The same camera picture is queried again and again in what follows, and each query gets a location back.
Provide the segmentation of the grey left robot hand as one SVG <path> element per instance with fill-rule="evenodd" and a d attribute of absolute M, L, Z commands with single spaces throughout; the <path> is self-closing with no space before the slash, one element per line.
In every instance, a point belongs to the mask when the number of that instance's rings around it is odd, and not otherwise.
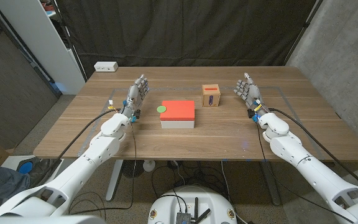
<path fill-rule="evenodd" d="M 123 115 L 131 118 L 137 110 L 142 106 L 142 102 L 145 99 L 146 95 L 149 92 L 148 79 L 142 74 L 135 82 L 130 86 L 126 104 L 124 105 Z"/>

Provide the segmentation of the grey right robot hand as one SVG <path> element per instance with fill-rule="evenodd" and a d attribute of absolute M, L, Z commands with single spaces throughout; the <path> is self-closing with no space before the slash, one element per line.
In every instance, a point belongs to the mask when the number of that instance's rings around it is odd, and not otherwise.
<path fill-rule="evenodd" d="M 245 80 L 238 80 L 234 93 L 245 101 L 248 109 L 257 112 L 262 109 L 263 100 L 259 88 L 248 73 L 244 74 Z"/>

